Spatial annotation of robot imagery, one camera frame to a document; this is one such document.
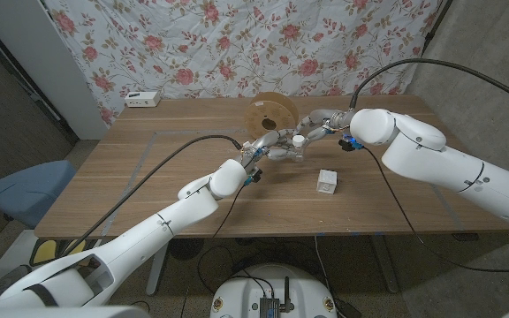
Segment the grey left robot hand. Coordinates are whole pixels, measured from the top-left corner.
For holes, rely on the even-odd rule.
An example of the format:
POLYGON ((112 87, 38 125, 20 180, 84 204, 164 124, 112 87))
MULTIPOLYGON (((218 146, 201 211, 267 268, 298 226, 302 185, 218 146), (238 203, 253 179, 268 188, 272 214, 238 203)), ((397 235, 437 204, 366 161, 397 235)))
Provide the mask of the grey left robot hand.
POLYGON ((293 135, 293 133, 293 129, 270 131, 253 143, 246 141, 240 150, 240 163, 245 171, 253 170, 263 156, 267 156, 273 161, 294 159, 297 154, 292 139, 289 138, 289 135, 293 135))

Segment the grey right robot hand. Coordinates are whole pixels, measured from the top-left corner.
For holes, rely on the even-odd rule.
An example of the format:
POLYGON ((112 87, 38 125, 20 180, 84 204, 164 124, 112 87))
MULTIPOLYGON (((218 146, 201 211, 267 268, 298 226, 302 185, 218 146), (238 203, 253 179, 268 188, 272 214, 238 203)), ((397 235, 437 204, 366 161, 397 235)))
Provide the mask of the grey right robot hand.
POLYGON ((355 114, 355 110, 312 110, 297 124, 293 134, 300 135, 305 128, 313 127, 313 130, 305 135, 304 145, 307 146, 329 134, 347 130, 355 114))

